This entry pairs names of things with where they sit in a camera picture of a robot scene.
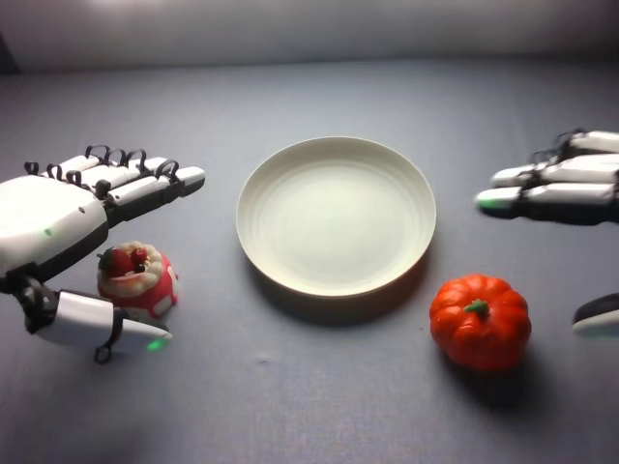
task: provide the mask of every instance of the table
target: table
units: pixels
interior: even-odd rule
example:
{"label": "table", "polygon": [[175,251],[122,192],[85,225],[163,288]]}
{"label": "table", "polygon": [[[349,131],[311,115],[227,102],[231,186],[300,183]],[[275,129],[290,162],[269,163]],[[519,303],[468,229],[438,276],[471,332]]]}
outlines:
{"label": "table", "polygon": [[[619,340],[578,339],[571,319],[617,290],[619,229],[492,219],[472,198],[562,131],[619,131],[618,77],[603,63],[419,60],[0,78],[2,180],[93,143],[207,172],[200,192],[109,234],[176,267],[168,350],[96,365],[31,337],[2,297],[0,462],[616,462]],[[426,259],[371,310],[284,298],[237,241],[253,169],[326,135],[399,151],[435,193]],[[96,266],[92,253],[49,285],[94,292]],[[530,304],[509,381],[453,369],[428,333],[439,286],[473,272]]]}

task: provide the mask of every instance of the pumpkin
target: pumpkin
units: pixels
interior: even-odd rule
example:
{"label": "pumpkin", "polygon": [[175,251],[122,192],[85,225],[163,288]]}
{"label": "pumpkin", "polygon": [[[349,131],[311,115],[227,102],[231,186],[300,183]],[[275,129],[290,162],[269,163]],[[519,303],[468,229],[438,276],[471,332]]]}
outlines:
{"label": "pumpkin", "polygon": [[487,275],[447,282],[429,317],[432,337],[447,356],[478,371],[514,367],[531,334],[524,298],[505,280]]}

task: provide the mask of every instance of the pumpkin stem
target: pumpkin stem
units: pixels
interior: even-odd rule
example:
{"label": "pumpkin stem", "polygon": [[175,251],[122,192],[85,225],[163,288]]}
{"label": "pumpkin stem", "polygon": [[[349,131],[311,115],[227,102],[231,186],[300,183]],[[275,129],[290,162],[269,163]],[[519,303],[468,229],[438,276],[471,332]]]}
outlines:
{"label": "pumpkin stem", "polygon": [[484,300],[475,300],[464,309],[464,312],[477,312],[482,319],[486,319],[490,313],[490,307]]}

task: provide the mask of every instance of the robotic hand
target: robotic hand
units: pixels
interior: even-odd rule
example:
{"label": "robotic hand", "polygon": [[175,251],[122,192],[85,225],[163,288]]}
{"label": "robotic hand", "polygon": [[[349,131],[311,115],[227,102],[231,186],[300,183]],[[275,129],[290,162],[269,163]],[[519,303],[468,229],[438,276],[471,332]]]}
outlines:
{"label": "robotic hand", "polygon": [[[116,153],[119,160],[111,158]],[[200,189],[204,171],[105,145],[44,172],[35,162],[25,168],[29,175],[0,184],[0,292],[17,298],[26,330],[92,349],[98,363],[111,359],[112,348],[134,353],[165,346],[172,335],[164,325],[136,321],[98,296],[52,291],[44,282],[95,250],[119,222]]]}
{"label": "robotic hand", "polygon": [[[496,218],[526,217],[576,225],[619,222],[619,133],[574,130],[530,163],[492,177],[475,202]],[[619,337],[619,294],[585,304],[574,317],[583,336]]]}

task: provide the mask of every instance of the white plate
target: white plate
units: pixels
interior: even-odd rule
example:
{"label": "white plate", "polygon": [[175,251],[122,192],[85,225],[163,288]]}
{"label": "white plate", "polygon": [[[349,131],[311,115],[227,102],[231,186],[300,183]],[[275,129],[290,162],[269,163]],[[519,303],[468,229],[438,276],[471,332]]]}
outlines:
{"label": "white plate", "polygon": [[237,232],[264,275],[313,296],[380,288],[424,254],[436,223],[422,173],[382,145],[347,137],[288,147],[248,179]]}

